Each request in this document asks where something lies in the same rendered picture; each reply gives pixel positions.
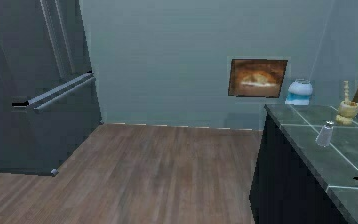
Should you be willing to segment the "blue and white jar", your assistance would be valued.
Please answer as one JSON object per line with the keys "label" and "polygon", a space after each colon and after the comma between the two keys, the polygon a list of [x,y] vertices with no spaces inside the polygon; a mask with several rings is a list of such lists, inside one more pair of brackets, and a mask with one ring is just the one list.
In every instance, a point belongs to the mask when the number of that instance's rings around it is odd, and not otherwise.
{"label": "blue and white jar", "polygon": [[308,105],[313,93],[313,87],[309,80],[296,79],[288,88],[286,104]]}

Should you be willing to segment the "dark grey fridge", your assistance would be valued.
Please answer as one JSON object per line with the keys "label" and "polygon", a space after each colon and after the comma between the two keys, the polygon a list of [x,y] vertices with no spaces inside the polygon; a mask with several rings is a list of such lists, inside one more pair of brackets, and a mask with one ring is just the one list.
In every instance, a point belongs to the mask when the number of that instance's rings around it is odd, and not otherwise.
{"label": "dark grey fridge", "polygon": [[56,175],[101,124],[96,80],[47,110],[28,106],[85,73],[79,0],[0,0],[0,173]]}

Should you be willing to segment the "grey salt shaker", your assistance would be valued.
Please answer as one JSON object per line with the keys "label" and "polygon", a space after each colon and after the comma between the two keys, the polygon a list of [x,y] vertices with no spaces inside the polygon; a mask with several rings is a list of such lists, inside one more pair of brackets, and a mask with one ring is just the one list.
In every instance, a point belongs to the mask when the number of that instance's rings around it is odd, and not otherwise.
{"label": "grey salt shaker", "polygon": [[321,128],[318,136],[315,139],[315,142],[322,147],[327,147],[330,145],[331,137],[333,134],[334,122],[327,121]]}

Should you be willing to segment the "brown framed wall picture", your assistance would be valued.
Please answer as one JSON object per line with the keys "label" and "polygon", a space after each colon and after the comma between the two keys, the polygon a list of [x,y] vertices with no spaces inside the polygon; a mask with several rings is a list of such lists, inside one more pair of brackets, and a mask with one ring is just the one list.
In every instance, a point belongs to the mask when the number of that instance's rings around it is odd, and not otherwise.
{"label": "brown framed wall picture", "polygon": [[287,64],[287,60],[232,59],[228,95],[278,98]]}

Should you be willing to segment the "beige paper towel holder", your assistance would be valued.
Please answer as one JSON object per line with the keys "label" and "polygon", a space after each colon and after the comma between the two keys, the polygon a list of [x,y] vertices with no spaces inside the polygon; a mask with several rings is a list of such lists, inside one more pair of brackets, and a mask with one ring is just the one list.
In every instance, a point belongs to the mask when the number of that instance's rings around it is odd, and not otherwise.
{"label": "beige paper towel holder", "polygon": [[344,81],[344,100],[338,107],[336,121],[342,125],[350,125],[358,114],[358,103],[349,99],[349,82]]}

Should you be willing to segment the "dark cabinet with tiled worktop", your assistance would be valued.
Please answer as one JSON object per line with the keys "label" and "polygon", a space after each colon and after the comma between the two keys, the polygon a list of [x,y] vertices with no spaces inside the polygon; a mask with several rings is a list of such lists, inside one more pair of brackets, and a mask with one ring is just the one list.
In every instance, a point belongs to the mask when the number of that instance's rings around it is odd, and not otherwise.
{"label": "dark cabinet with tiled worktop", "polygon": [[250,191],[255,224],[358,224],[358,119],[315,139],[332,106],[268,104]]}

